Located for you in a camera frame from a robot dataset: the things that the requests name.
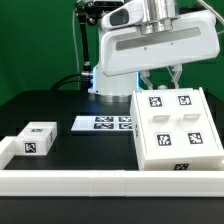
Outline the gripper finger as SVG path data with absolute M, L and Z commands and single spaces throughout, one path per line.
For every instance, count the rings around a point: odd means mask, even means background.
M 181 64 L 174 65 L 174 66 L 168 66 L 167 70 L 169 72 L 169 75 L 171 76 L 171 82 L 168 85 L 169 89 L 178 89 L 179 88 L 179 79 L 182 75 L 183 68 Z
M 150 72 L 149 71 L 141 71 L 140 72 L 140 77 L 141 77 L 141 80 L 147 85 L 147 88 L 149 90 L 152 90 L 153 89 L 153 84 L 149 80 Z

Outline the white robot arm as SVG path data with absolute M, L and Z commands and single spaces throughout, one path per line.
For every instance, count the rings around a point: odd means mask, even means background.
M 130 0 L 105 11 L 99 22 L 99 62 L 88 92 L 112 102 L 128 100 L 150 71 L 166 67 L 178 84 L 186 63 L 220 51 L 215 24 L 224 17 L 204 0 L 203 8 L 180 14 L 176 0 Z

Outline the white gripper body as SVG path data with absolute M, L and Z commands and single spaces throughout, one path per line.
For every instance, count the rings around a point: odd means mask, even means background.
M 182 14 L 171 31 L 142 35 L 137 26 L 112 30 L 101 40 L 103 73 L 116 76 L 215 58 L 219 42 L 208 10 Z

